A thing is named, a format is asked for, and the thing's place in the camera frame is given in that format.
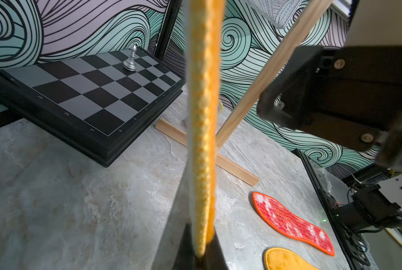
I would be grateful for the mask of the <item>orange yellow insole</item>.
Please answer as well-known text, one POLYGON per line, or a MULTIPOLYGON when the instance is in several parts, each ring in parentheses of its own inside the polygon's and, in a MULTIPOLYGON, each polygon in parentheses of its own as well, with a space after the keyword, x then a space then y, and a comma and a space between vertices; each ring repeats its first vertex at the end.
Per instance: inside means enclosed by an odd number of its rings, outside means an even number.
POLYGON ((298 254, 281 247, 267 249, 263 263, 266 270, 319 270, 298 254))
POLYGON ((202 259, 214 236, 216 128, 224 1, 187 1, 186 82, 191 238, 202 259))

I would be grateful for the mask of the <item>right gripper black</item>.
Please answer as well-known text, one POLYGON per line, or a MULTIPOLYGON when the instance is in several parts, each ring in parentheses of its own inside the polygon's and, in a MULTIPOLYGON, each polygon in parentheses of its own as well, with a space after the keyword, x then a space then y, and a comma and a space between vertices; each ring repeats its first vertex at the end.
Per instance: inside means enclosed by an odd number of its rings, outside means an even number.
POLYGON ((301 46, 261 93, 260 118, 355 151, 402 172, 402 46, 301 46))

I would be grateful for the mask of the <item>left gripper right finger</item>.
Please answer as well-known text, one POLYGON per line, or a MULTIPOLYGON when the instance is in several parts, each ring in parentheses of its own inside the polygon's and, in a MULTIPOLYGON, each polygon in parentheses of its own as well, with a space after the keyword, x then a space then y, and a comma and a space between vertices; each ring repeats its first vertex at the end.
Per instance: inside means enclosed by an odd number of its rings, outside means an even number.
POLYGON ((208 270, 228 270, 226 260, 223 256, 222 248, 215 233, 212 241, 207 245, 207 269, 208 270))

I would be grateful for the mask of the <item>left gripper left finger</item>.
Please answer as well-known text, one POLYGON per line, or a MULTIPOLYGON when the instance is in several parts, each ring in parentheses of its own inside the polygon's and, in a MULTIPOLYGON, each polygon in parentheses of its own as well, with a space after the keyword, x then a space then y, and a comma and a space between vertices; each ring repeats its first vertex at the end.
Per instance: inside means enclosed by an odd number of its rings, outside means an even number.
POLYGON ((187 223, 179 244, 172 270, 195 270, 195 255, 191 242, 191 224, 187 223))

